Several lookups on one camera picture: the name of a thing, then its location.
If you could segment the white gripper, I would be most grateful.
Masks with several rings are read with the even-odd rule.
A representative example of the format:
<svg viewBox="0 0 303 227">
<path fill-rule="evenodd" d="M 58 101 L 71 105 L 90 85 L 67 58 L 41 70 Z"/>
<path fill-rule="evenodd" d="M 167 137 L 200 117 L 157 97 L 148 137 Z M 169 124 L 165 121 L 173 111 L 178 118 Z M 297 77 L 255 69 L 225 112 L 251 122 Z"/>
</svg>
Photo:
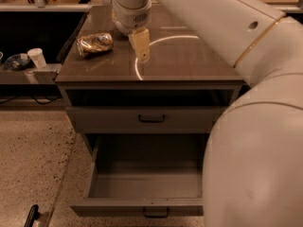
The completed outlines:
<svg viewBox="0 0 303 227">
<path fill-rule="evenodd" d="M 112 20 L 118 30 L 128 35 L 131 46 L 140 62 L 150 58 L 150 32 L 144 25 L 149 21 L 152 2 L 142 8 L 127 9 L 113 2 Z"/>
</svg>

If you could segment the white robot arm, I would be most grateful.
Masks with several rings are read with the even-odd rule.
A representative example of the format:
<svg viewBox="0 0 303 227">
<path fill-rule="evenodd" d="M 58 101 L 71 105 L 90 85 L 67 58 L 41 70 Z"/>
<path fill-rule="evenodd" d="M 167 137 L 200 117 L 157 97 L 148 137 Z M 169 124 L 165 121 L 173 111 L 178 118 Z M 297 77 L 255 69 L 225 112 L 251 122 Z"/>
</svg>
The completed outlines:
<svg viewBox="0 0 303 227">
<path fill-rule="evenodd" d="M 303 227 L 302 25 L 259 0 L 157 1 L 251 87 L 208 138 L 205 227 Z"/>
</svg>

